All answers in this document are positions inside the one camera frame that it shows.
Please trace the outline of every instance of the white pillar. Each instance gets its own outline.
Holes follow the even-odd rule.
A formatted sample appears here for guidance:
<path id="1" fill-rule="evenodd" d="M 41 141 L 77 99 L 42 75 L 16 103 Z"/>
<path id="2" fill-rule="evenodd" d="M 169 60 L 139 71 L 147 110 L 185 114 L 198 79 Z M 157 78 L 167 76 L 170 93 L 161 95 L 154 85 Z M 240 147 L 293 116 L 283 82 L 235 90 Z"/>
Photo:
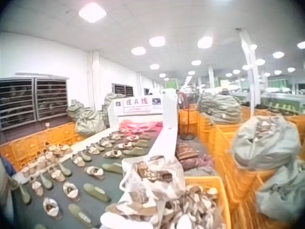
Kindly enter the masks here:
<path id="1" fill-rule="evenodd" d="M 210 88 L 215 88 L 214 71 L 212 66 L 209 65 L 208 70 L 209 70 Z"/>

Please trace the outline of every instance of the orange plastic crate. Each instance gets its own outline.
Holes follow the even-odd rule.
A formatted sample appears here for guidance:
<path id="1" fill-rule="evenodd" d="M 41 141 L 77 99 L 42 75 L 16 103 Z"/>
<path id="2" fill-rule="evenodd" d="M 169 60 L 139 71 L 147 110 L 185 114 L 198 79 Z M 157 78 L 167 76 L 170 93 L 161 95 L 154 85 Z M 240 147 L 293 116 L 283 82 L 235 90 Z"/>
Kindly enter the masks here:
<path id="1" fill-rule="evenodd" d="M 185 177 L 187 185 L 200 185 L 203 188 L 214 187 L 218 190 L 217 206 L 223 209 L 226 229 L 231 229 L 231 218 L 224 184 L 220 177 Z"/>

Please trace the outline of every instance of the ceiling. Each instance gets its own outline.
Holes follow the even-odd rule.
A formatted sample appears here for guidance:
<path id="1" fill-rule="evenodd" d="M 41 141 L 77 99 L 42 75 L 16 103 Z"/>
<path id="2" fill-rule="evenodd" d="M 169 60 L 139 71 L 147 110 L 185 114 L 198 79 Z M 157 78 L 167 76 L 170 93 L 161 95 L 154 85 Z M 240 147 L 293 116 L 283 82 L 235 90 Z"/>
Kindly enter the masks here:
<path id="1" fill-rule="evenodd" d="M 88 23 L 78 11 L 97 2 L 107 16 Z M 297 43 L 305 41 L 305 24 L 297 7 L 288 0 L 13 0 L 4 12 L 1 30 L 66 44 L 84 51 L 99 50 L 103 58 L 162 81 L 160 73 L 184 82 L 196 71 L 204 83 L 207 65 L 216 77 L 225 77 L 246 64 L 235 28 L 245 28 L 258 45 L 256 57 L 271 74 L 288 67 L 304 75 L 305 51 Z M 212 36 L 209 49 L 199 49 L 203 36 Z M 164 36 L 166 44 L 151 47 L 149 39 Z M 131 49 L 143 46 L 146 54 L 134 56 Z M 272 53 L 282 51 L 282 59 Z M 191 61 L 201 60 L 200 66 Z M 150 70 L 153 63 L 159 70 Z"/>

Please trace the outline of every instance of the ceiling light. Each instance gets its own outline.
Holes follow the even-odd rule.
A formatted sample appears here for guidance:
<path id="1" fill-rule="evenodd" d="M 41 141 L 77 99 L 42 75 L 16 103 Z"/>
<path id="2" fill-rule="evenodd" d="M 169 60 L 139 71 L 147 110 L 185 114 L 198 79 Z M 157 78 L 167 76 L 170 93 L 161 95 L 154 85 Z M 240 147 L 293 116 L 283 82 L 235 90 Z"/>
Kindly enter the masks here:
<path id="1" fill-rule="evenodd" d="M 135 56 L 144 55 L 146 53 L 146 50 L 143 47 L 136 47 L 132 49 L 132 54 Z"/>
<path id="2" fill-rule="evenodd" d="M 200 49 L 208 49 L 213 44 L 213 38 L 212 37 L 203 37 L 198 41 L 198 48 Z"/>
<path id="3" fill-rule="evenodd" d="M 240 73 L 240 70 L 233 70 L 233 74 L 237 75 Z"/>
<path id="4" fill-rule="evenodd" d="M 305 42 L 298 43 L 298 44 L 297 44 L 297 47 L 298 47 L 299 49 L 305 49 Z"/>
<path id="5" fill-rule="evenodd" d="M 154 64 L 152 64 L 152 65 L 149 66 L 149 67 L 150 67 L 150 69 L 152 69 L 152 70 L 157 70 L 157 69 L 160 68 L 160 66 L 159 66 L 157 63 L 154 63 Z"/>
<path id="6" fill-rule="evenodd" d="M 281 70 L 275 70 L 274 73 L 275 73 L 276 75 L 279 75 L 279 74 L 282 73 L 282 71 L 281 71 Z"/>
<path id="7" fill-rule="evenodd" d="M 289 73 L 293 73 L 295 71 L 295 68 L 288 68 L 287 70 Z"/>
<path id="8" fill-rule="evenodd" d="M 258 59 L 258 60 L 255 61 L 255 63 L 256 63 L 257 65 L 264 65 L 264 64 L 266 63 L 266 61 L 263 60 L 263 59 Z"/>
<path id="9" fill-rule="evenodd" d="M 257 48 L 257 45 L 256 45 L 256 44 L 251 44 L 251 45 L 250 45 L 250 49 L 251 49 L 252 51 L 254 51 L 256 48 Z"/>
<path id="10" fill-rule="evenodd" d="M 272 54 L 274 58 L 280 59 L 282 58 L 285 54 L 283 52 L 275 52 Z"/>
<path id="11" fill-rule="evenodd" d="M 97 3 L 91 2 L 82 8 L 78 15 L 90 23 L 95 23 L 106 16 L 106 11 Z"/>
<path id="12" fill-rule="evenodd" d="M 249 65 L 244 65 L 244 66 L 242 67 L 242 69 L 245 70 L 245 71 L 248 71 L 248 70 L 250 69 L 250 66 L 249 66 Z"/>
<path id="13" fill-rule="evenodd" d="M 165 38 L 164 37 L 153 37 L 149 39 L 149 44 L 152 47 L 160 47 L 165 45 Z"/>

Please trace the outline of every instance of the window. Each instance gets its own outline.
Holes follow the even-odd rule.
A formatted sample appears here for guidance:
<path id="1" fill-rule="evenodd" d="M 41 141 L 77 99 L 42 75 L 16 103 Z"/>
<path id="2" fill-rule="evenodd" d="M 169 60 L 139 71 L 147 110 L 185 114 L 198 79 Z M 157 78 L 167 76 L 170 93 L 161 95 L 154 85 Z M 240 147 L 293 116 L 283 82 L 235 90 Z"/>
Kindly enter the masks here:
<path id="1" fill-rule="evenodd" d="M 112 92 L 115 94 L 124 94 L 126 97 L 133 97 L 133 87 L 127 85 L 113 83 Z"/>

